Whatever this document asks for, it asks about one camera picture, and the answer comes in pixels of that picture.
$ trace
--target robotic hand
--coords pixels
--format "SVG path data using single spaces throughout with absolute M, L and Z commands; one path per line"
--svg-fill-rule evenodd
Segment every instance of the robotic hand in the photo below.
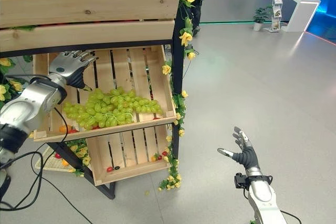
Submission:
M 246 175 L 237 173 L 235 176 L 236 188 L 249 191 L 248 201 L 255 212 L 257 224 L 286 224 L 277 206 L 275 191 L 270 186 L 272 177 L 262 174 L 257 154 L 246 134 L 238 127 L 234 131 L 236 134 L 233 137 L 243 152 L 233 153 L 223 148 L 218 148 L 217 151 L 244 166 Z
M 66 85 L 91 90 L 83 80 L 83 71 L 96 59 L 89 55 L 86 51 L 61 52 L 50 64 L 47 78 L 33 78 L 18 98 L 3 106 L 0 113 L 0 165 L 12 159 L 46 114 L 62 103 L 67 96 Z M 7 189 L 3 184 L 9 176 L 4 169 L 0 170 L 0 175 L 2 196 Z

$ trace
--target grape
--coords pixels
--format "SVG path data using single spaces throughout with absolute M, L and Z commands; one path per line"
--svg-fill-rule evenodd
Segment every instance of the grape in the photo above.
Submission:
M 119 91 L 120 94 L 124 92 L 124 89 L 122 87 L 117 87 L 117 90 Z
M 95 107 L 95 111 L 96 111 L 96 112 L 100 112 L 100 111 L 101 111 L 101 106 L 100 106 L 100 104 L 95 104 L 94 107 Z
M 131 114 L 129 114 L 129 113 L 126 113 L 126 114 L 125 114 L 125 118 L 126 118 L 126 119 L 129 119 L 129 118 L 131 118 L 131 119 L 132 119 L 133 117 L 132 117 L 132 115 L 131 115 Z
M 99 122 L 99 123 L 98 123 L 98 126 L 99 126 L 100 128 L 104 128 L 104 127 L 105 127 L 105 122 Z
M 119 90 L 117 90 L 117 89 L 113 89 L 113 90 L 111 91 L 111 93 L 112 93 L 113 95 L 120 95 Z
M 96 113 L 96 120 L 97 120 L 98 122 L 100 122 L 100 121 L 102 120 L 102 118 L 103 118 L 103 114 L 101 114 L 101 113 Z
M 123 103 L 123 102 L 124 102 L 124 97 L 119 96 L 119 97 L 118 97 L 118 103 L 121 104 L 121 103 Z
M 131 118 L 127 118 L 126 123 L 133 123 L 133 120 Z
M 114 109 L 114 106 L 111 104 L 111 105 L 108 105 L 106 107 L 107 111 L 112 111 Z
M 103 98 L 103 102 L 106 104 L 110 104 L 111 103 L 111 99 L 109 97 L 104 97 Z
M 88 112 L 90 115 L 95 115 L 96 111 L 93 108 L 86 109 L 86 112 Z
M 95 120 L 94 118 L 90 118 L 90 119 L 87 121 L 87 124 L 89 124 L 89 125 L 93 125 L 95 122 L 96 122 L 96 120 Z
M 71 107 L 69 107 L 69 106 L 63 108 L 64 112 L 66 112 L 66 113 L 69 113 L 70 109 L 71 109 Z
M 124 121 L 125 120 L 125 114 L 120 114 L 117 116 L 118 121 Z

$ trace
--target wooden shelf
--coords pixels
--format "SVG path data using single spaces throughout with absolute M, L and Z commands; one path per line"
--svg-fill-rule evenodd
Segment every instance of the wooden shelf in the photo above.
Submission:
M 96 186 L 169 168 L 164 161 L 151 161 L 167 147 L 166 125 L 87 139 Z M 119 170 L 107 172 L 108 167 Z
M 56 108 L 65 116 L 67 124 L 75 126 L 80 131 L 69 134 L 67 140 L 169 124 L 176 119 L 169 78 L 162 74 L 162 66 L 165 62 L 163 46 L 97 50 L 94 54 L 99 59 L 96 60 L 95 65 L 89 65 L 84 71 L 84 82 L 88 86 L 94 88 L 97 85 L 103 92 L 109 92 L 116 85 L 122 86 L 126 91 L 134 89 L 137 95 L 148 99 L 151 99 L 151 86 L 153 99 L 158 100 L 164 115 L 159 115 L 160 119 L 154 120 L 154 114 L 134 113 L 135 123 L 85 131 L 80 129 L 75 121 L 66 118 L 62 111 L 63 103 Z M 46 74 L 49 64 L 56 56 L 56 53 L 34 55 L 34 73 Z M 81 104 L 86 103 L 89 91 L 79 90 L 77 92 L 75 88 L 69 86 L 66 90 L 68 96 L 65 101 L 77 103 L 79 100 Z M 60 142 L 64 137 L 64 134 L 58 132 L 62 124 L 59 115 L 51 111 L 43 120 L 42 126 L 34 132 L 34 141 Z

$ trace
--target black cable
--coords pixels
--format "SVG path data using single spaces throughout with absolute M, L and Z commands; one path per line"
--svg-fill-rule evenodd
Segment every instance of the black cable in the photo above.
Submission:
M 293 218 L 296 218 L 296 219 L 299 221 L 299 223 L 302 224 L 301 220 L 300 220 L 298 217 L 296 217 L 295 215 L 292 215 L 292 214 L 290 214 L 290 213 L 288 213 L 288 212 L 285 212 L 285 211 L 282 211 L 282 210 L 280 210 L 280 212 L 282 212 L 282 213 L 284 213 L 284 214 L 287 214 L 287 215 L 289 215 L 289 216 L 292 216 Z
M 245 197 L 246 199 L 248 199 L 248 198 L 246 197 L 246 195 L 245 195 L 245 188 L 244 188 L 243 194 L 244 194 L 244 197 Z M 280 212 L 282 212 L 283 214 L 287 214 L 287 215 L 289 215 L 289 216 L 292 216 L 293 218 L 297 219 L 297 220 L 299 221 L 300 224 L 302 224 L 302 222 L 301 222 L 301 220 L 299 219 L 299 217 L 296 217 L 295 215 L 292 215 L 292 214 L 290 214 L 290 213 L 288 213 L 288 212 L 285 212 L 285 211 L 282 211 L 282 210 L 280 210 Z
M 47 76 L 45 76 L 44 74 L 28 74 L 28 73 L 18 73 L 18 74 L 5 74 L 5 77 L 7 78 L 15 78 L 15 77 L 27 77 L 27 76 L 31 76 L 31 77 L 43 77 L 48 79 L 49 81 L 51 81 L 51 79 Z

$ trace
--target artificial vine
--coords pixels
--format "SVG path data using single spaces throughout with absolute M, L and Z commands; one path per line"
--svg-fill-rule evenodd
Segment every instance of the artificial vine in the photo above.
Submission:
M 184 20 L 185 27 L 180 30 L 179 38 L 181 39 L 181 45 L 184 46 L 183 58 L 188 57 L 189 60 L 193 60 L 196 57 L 196 51 L 193 46 L 190 44 L 190 41 L 193 40 L 193 24 L 192 20 L 189 17 L 189 8 L 192 7 L 192 2 L 195 0 L 180 0 L 178 4 L 181 17 Z M 172 62 L 166 61 L 165 65 L 162 66 L 163 74 L 172 73 Z M 188 97 L 188 94 L 185 90 L 181 94 L 173 93 L 173 102 L 176 110 L 176 120 L 173 122 L 178 127 L 179 136 L 184 135 L 184 124 L 185 110 L 186 106 L 184 104 L 185 98 Z M 163 159 L 170 163 L 171 167 L 169 168 L 169 176 L 167 179 L 164 179 L 159 184 L 159 191 L 164 189 L 171 190 L 173 188 L 179 188 L 181 185 L 181 175 L 178 173 L 179 160 L 174 158 L 172 153 L 172 136 L 167 136 L 166 140 L 169 142 L 169 146 L 162 153 L 164 156 Z

